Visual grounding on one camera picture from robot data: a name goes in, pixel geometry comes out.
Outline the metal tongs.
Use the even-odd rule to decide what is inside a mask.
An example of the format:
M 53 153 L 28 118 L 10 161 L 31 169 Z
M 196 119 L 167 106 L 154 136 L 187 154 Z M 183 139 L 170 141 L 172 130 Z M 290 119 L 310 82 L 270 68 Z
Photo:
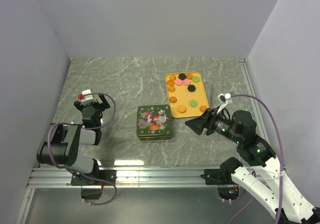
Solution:
M 210 106 L 210 108 L 212 108 L 213 107 L 213 93 L 214 93 L 214 87 L 213 87 L 213 84 L 211 84 L 211 86 L 210 86 L 210 99 L 209 99 L 209 106 Z

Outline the green cookie tin box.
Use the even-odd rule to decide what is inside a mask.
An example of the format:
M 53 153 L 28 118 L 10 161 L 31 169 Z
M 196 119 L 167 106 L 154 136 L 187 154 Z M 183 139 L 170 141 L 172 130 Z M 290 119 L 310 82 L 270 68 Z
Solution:
M 172 133 L 167 132 L 147 132 L 147 133 L 138 133 L 137 137 L 140 141 L 153 141 L 153 140 L 170 140 L 172 138 Z

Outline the gold cookie tray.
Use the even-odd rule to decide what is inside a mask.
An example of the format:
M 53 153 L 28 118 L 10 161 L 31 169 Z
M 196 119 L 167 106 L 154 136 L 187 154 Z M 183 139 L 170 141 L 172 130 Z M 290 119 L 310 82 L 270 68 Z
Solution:
M 169 75 L 175 75 L 178 79 L 180 73 L 186 74 L 186 79 L 182 80 L 183 84 L 177 86 L 175 81 L 169 80 Z M 205 105 L 207 108 L 210 106 L 207 93 L 205 90 L 202 76 L 199 72 L 180 72 L 169 73 L 165 76 L 165 85 L 168 96 L 168 102 L 171 109 L 172 117 L 174 118 L 189 118 L 201 116 L 200 106 Z M 191 107 L 190 100 L 196 100 L 198 105 Z M 185 113 L 177 111 L 178 105 L 185 105 L 187 110 Z

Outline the gold tin lid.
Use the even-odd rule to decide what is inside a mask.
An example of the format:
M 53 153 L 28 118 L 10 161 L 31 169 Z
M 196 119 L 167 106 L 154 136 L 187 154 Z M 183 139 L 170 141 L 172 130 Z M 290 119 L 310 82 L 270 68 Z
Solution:
M 145 105 L 137 108 L 136 133 L 171 132 L 172 113 L 168 104 L 165 105 Z

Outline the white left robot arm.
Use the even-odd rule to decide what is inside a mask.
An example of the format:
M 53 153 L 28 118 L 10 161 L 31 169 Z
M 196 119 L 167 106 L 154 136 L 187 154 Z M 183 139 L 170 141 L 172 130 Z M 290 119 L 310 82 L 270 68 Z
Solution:
M 102 137 L 104 110 L 111 107 L 108 94 L 83 91 L 74 106 L 82 116 L 81 124 L 52 123 L 36 153 L 40 164 L 65 169 L 72 174 L 72 186 L 113 185 L 113 170 L 101 170 L 98 161 L 79 153 L 79 146 L 97 146 Z

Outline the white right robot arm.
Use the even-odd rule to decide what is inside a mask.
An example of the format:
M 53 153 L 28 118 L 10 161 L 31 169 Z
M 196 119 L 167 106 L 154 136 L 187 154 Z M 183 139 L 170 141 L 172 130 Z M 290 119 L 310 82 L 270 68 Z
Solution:
M 237 144 L 237 153 L 256 173 L 236 158 L 224 161 L 218 170 L 205 169 L 201 178 L 207 185 L 238 184 L 280 223 L 319 223 L 319 208 L 307 201 L 293 184 L 279 158 L 266 140 L 256 133 L 256 122 L 248 111 L 232 115 L 225 110 L 206 109 L 202 116 L 185 122 L 197 135 L 220 134 Z

